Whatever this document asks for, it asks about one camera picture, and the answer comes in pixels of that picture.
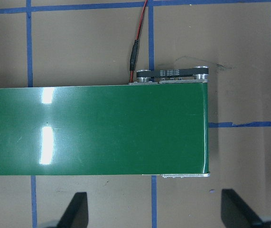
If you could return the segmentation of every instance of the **cable connector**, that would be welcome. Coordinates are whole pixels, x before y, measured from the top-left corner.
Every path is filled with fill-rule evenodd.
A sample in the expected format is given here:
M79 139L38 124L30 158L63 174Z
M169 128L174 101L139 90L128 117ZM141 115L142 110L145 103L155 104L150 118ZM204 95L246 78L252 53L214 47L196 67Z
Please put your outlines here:
M139 49L139 40L136 39L134 41L132 52L131 52L131 57L130 57L130 71L135 70L138 49Z

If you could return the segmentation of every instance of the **red wire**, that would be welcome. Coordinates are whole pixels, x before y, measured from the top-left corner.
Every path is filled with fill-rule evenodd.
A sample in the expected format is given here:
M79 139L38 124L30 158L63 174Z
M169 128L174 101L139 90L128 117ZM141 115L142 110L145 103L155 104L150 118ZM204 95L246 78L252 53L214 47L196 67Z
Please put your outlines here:
M142 26L142 23L143 23L144 13L145 13L147 2L148 2L148 0L145 0L143 9L141 11L139 28L137 29L137 34L136 34L136 38L135 39L139 39L140 38L140 29L141 29L141 26ZM134 74L134 71L130 71L130 80L129 80L130 83L133 82L133 74Z

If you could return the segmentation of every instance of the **green surface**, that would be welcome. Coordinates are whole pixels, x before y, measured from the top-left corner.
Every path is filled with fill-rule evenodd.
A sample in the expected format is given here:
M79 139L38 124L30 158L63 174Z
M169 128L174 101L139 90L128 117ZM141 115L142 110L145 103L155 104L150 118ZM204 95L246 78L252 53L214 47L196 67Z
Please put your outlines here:
M207 83L0 89L0 175L208 173Z

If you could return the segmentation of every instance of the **black connector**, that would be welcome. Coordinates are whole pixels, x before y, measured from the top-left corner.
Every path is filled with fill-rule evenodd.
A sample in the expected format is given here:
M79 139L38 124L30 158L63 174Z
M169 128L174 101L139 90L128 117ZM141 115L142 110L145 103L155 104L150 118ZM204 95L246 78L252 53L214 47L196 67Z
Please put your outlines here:
M136 39L134 41L132 52L131 52L131 57L130 57L130 71L135 70L138 49L139 49L139 40Z

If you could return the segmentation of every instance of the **beige surface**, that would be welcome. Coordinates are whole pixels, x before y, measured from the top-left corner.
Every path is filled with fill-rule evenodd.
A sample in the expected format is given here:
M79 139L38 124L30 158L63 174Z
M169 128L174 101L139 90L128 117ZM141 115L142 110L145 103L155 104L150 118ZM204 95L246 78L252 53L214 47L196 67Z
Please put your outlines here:
M127 84L139 15L139 8L33 13L34 86ZM137 69L149 67L147 24Z
M0 0L0 9L25 7L26 0Z
M59 220L77 191L88 195L88 228L151 227L150 176L37 176L36 180L40 228Z
M27 86L26 15L0 14L0 88Z
M32 6L57 6L114 2L133 2L133 0L32 0Z
M224 227L224 188L271 215L271 128L210 129L209 138L210 178L158 178L158 228Z
M0 228L32 227L29 176L0 176Z
M155 7L155 68L210 67L209 121L271 121L271 5Z

